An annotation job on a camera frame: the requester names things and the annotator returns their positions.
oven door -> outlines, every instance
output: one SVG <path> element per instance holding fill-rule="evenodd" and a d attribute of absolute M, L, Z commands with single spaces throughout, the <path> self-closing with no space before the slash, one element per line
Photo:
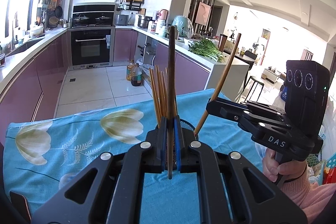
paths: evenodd
<path fill-rule="evenodd" d="M 110 62 L 111 29 L 71 33 L 72 65 Z"/>

metal screw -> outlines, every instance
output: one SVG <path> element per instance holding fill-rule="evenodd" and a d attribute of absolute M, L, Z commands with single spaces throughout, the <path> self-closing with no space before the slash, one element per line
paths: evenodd
<path fill-rule="evenodd" d="M 151 147 L 151 143 L 150 142 L 142 142 L 140 144 L 140 147 L 143 148 L 143 149 L 150 148 Z"/>
<path fill-rule="evenodd" d="M 231 157 L 232 159 L 234 159 L 234 160 L 239 160 L 240 157 L 241 157 L 241 155 L 240 155 L 240 153 L 238 153 L 238 152 L 232 152 L 232 153 L 230 154 L 230 157 Z"/>
<path fill-rule="evenodd" d="M 105 153 L 103 153 L 103 154 L 100 155 L 100 158 L 101 158 L 102 160 L 109 160 L 109 159 L 111 158 L 111 154 L 105 152 Z"/>
<path fill-rule="evenodd" d="M 201 143 L 199 141 L 192 141 L 190 143 L 190 146 L 193 148 L 199 148 L 201 146 Z"/>

camera lens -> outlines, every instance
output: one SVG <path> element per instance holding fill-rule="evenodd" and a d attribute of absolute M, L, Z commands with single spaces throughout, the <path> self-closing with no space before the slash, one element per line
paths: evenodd
<path fill-rule="evenodd" d="M 304 85 L 306 89 L 310 90 L 313 87 L 313 77 L 310 73 L 308 73 L 304 79 Z"/>
<path fill-rule="evenodd" d="M 298 88 L 302 85 L 302 72 L 301 70 L 296 70 L 294 73 L 294 84 Z"/>
<path fill-rule="evenodd" d="M 287 80 L 288 80 L 288 82 L 291 82 L 293 80 L 292 70 L 288 71 L 288 73 L 287 73 Z"/>

white tile floor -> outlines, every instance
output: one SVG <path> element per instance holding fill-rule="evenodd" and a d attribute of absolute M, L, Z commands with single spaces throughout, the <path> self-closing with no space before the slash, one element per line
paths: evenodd
<path fill-rule="evenodd" d="M 250 71 L 250 74 L 256 76 L 257 78 L 261 78 L 261 73 L 263 72 L 263 70 L 264 70 L 264 68 L 262 66 L 253 66 L 253 68 Z M 280 87 L 284 82 L 281 79 L 278 79 L 278 81 L 275 82 L 274 84 L 272 84 L 268 80 L 263 80 L 263 82 L 264 82 L 264 88 L 261 92 L 261 95 L 259 97 L 258 102 L 263 103 L 263 104 L 271 105 L 271 104 L 273 104 L 275 98 L 279 95 Z M 252 80 L 250 80 L 250 82 L 246 86 L 244 92 L 242 93 L 241 98 L 239 99 L 239 102 L 243 102 L 245 100 L 245 98 L 248 95 L 248 92 L 251 89 L 253 83 L 254 82 Z M 259 84 L 257 85 L 254 93 L 253 93 L 253 90 L 251 91 L 251 93 L 248 97 L 248 100 L 257 101 L 259 93 L 261 91 L 261 85 L 259 85 Z"/>
<path fill-rule="evenodd" d="M 126 66 L 69 71 L 56 117 L 152 100 L 143 85 L 132 86 L 125 77 Z"/>

wooden chopstick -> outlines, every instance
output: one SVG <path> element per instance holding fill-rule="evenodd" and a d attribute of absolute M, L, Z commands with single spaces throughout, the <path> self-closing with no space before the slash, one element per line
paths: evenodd
<path fill-rule="evenodd" d="M 160 113 L 158 97 L 156 94 L 156 87 L 155 87 L 156 84 L 155 84 L 155 79 L 154 79 L 154 73 L 151 68 L 149 69 L 149 74 L 151 77 L 151 88 L 152 88 L 152 95 L 153 95 L 153 101 L 154 101 L 154 109 L 155 109 L 155 114 L 156 114 L 157 126 L 160 127 L 162 115 Z"/>
<path fill-rule="evenodd" d="M 175 95 L 175 109 L 174 109 L 174 116 L 177 116 L 177 101 L 176 101 L 176 90 L 174 88 L 174 95 Z"/>
<path fill-rule="evenodd" d="M 162 87 L 162 91 L 163 91 L 163 100 L 165 102 L 165 112 L 167 113 L 167 87 L 166 87 L 166 83 L 165 83 L 165 80 L 164 80 L 163 71 L 160 71 L 160 82 L 161 82 L 161 87 Z"/>
<path fill-rule="evenodd" d="M 158 89 L 158 95 L 159 95 L 159 102 L 160 102 L 160 110 L 162 116 L 167 116 L 167 106 L 166 106 L 166 101 L 164 98 L 164 93 L 163 93 L 163 86 L 161 82 L 161 77 L 160 77 L 160 72 L 159 72 L 159 66 L 156 65 L 155 68 L 155 74 L 156 74 L 156 80 L 157 80 L 157 89 Z"/>
<path fill-rule="evenodd" d="M 175 27 L 169 28 L 167 90 L 167 165 L 168 179 L 173 178 L 173 142 L 175 109 Z"/>
<path fill-rule="evenodd" d="M 223 85 L 224 85 L 224 82 L 226 80 L 226 77 L 227 77 L 227 74 L 229 73 L 229 70 L 230 70 L 230 67 L 232 65 L 232 62 L 233 62 L 233 59 L 235 57 L 235 53 L 236 53 L 236 50 L 237 50 L 237 47 L 238 47 L 238 43 L 239 43 L 239 40 L 240 40 L 240 37 L 241 37 L 241 34 L 239 33 L 238 36 L 237 36 L 237 39 L 236 39 L 236 42 L 235 42 L 235 45 L 233 47 L 233 50 L 230 54 L 230 57 L 227 61 L 227 64 L 225 66 L 225 69 L 223 70 L 223 74 L 221 76 L 221 78 L 219 79 L 219 82 L 217 84 L 217 87 L 213 93 L 213 95 L 211 96 L 210 98 L 210 101 L 213 101 L 213 100 L 216 100 L 221 89 L 223 88 Z M 194 131 L 194 134 L 195 136 L 198 135 L 199 131 L 201 130 L 202 126 L 204 125 L 205 123 L 205 120 L 207 119 L 209 113 L 205 110 L 200 121 L 198 122 L 198 125 L 196 126 L 195 128 L 195 131 Z"/>

